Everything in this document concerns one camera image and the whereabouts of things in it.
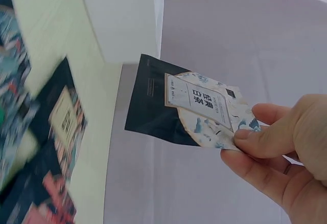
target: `white backdrop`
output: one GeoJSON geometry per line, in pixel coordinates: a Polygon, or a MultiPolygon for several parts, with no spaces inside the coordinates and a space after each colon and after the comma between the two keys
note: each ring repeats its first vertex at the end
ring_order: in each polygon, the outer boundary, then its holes
{"type": "MultiPolygon", "coordinates": [[[[327,93],[327,4],[165,0],[161,58],[241,88],[250,105],[327,93]]],[[[124,131],[137,66],[124,65],[109,152],[105,223],[287,224],[219,150],[124,131]]]]}

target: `hand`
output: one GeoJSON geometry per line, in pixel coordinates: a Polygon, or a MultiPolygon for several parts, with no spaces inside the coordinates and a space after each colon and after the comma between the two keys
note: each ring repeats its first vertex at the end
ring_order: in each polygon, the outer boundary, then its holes
{"type": "Polygon", "coordinates": [[[237,131],[234,141],[244,153],[222,150],[224,163],[279,204],[293,224],[327,223],[327,96],[303,96],[293,108],[258,104],[252,112],[270,126],[237,131]]]}

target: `fingernail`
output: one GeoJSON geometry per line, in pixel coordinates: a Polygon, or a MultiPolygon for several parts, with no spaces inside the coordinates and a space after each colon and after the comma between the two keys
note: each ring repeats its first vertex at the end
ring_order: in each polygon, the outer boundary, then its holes
{"type": "Polygon", "coordinates": [[[234,138],[238,140],[246,140],[252,134],[252,130],[248,129],[239,129],[235,132],[234,138]]]}

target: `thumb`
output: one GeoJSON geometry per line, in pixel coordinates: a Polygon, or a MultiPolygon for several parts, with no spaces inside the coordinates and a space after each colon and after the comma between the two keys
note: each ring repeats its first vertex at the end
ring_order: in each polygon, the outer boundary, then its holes
{"type": "Polygon", "coordinates": [[[293,131],[296,121],[292,117],[292,112],[289,112],[260,132],[238,130],[234,142],[242,151],[259,159],[275,158],[293,152],[293,131]]]}

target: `paper label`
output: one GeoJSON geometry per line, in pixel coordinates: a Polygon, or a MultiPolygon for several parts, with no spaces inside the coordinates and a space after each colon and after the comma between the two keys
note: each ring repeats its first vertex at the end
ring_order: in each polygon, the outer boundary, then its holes
{"type": "Polygon", "coordinates": [[[77,118],[67,87],[62,90],[50,114],[50,124],[61,142],[68,147],[77,128],[77,118]]]}
{"type": "Polygon", "coordinates": [[[181,107],[212,119],[232,131],[225,97],[175,76],[166,74],[165,105],[181,107]]]}

